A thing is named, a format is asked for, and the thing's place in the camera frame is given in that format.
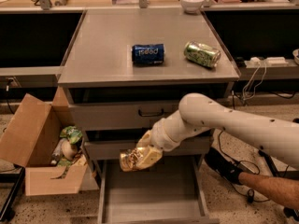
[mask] can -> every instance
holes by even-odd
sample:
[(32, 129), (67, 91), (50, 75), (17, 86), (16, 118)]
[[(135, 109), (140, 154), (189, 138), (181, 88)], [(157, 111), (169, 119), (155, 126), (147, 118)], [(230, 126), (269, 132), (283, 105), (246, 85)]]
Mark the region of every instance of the can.
[(184, 55), (188, 60), (207, 68), (215, 68), (221, 58), (221, 52), (218, 49), (196, 41), (190, 41), (186, 44)]
[(132, 62), (160, 64), (164, 62), (164, 44), (133, 45)]

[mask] floor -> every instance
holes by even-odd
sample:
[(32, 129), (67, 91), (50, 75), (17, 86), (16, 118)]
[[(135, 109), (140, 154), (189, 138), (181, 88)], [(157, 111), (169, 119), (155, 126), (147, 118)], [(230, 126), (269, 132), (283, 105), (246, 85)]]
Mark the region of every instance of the floor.
[[(259, 95), (248, 100), (243, 106), (234, 98), (235, 109), (250, 113), (265, 115), (277, 119), (292, 121), (299, 118), (299, 96), (291, 99), (280, 98), (276, 95)], [(3, 106), (0, 106), (0, 134), (7, 127), (12, 115), (7, 113)], [(218, 135), (215, 132), (213, 147), (219, 148)], [(258, 154), (254, 147), (241, 142), (240, 140), (223, 133), (220, 136), (221, 148), (237, 160), (254, 162), (261, 174), (270, 175), (265, 161)], [(276, 161), (279, 170), (284, 170), (286, 164)], [(0, 172), (13, 168), (11, 163), (0, 161)], [(247, 198), (238, 194), (233, 186), (211, 171), (205, 163), (200, 168), (202, 176), (202, 190), (205, 193), (206, 205), (211, 217), (218, 218), (223, 224), (294, 224), (298, 223), (293, 218), (286, 218), (283, 207), (272, 202), (248, 203)], [(0, 204), (5, 201), (9, 192), (9, 185), (0, 186)], [(247, 187), (235, 187), (240, 193), (246, 194)], [(259, 193), (255, 199), (265, 200)], [(96, 223), (99, 204), (99, 190), (83, 190), (77, 195), (41, 196), (26, 197), (22, 189), (19, 191), (13, 210), (15, 217), (5, 223)]]

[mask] white robotic arm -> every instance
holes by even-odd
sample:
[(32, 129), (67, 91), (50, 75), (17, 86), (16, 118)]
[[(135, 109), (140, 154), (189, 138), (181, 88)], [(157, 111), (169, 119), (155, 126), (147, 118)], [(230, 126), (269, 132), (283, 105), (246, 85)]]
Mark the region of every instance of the white robotic arm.
[(156, 122), (135, 149), (122, 152), (121, 168), (133, 171), (151, 167), (164, 151), (171, 151), (182, 140), (211, 128), (226, 131), (291, 167), (299, 168), (299, 124), (236, 111), (200, 93), (184, 96), (178, 111)]

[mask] bowl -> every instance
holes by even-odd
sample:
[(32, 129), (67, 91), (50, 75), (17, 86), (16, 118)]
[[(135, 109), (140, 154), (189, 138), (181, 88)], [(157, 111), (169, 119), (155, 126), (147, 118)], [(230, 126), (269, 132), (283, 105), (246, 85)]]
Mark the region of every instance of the bowl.
[(187, 13), (195, 13), (203, 5), (205, 0), (179, 0), (181, 6)]
[(293, 59), (297, 64), (299, 64), (299, 49), (296, 49), (292, 52)]

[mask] gray table top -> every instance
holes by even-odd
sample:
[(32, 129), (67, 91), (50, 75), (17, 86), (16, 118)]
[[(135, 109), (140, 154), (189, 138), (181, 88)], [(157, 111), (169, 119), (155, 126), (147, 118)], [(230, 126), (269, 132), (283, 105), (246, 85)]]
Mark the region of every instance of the gray table top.
[[(184, 47), (197, 41), (221, 51), (215, 69), (188, 61)], [(136, 66), (131, 47), (163, 43), (160, 65)], [(235, 66), (201, 14), (181, 7), (97, 8), (87, 11), (59, 78), (67, 88), (220, 83), (238, 80)]]

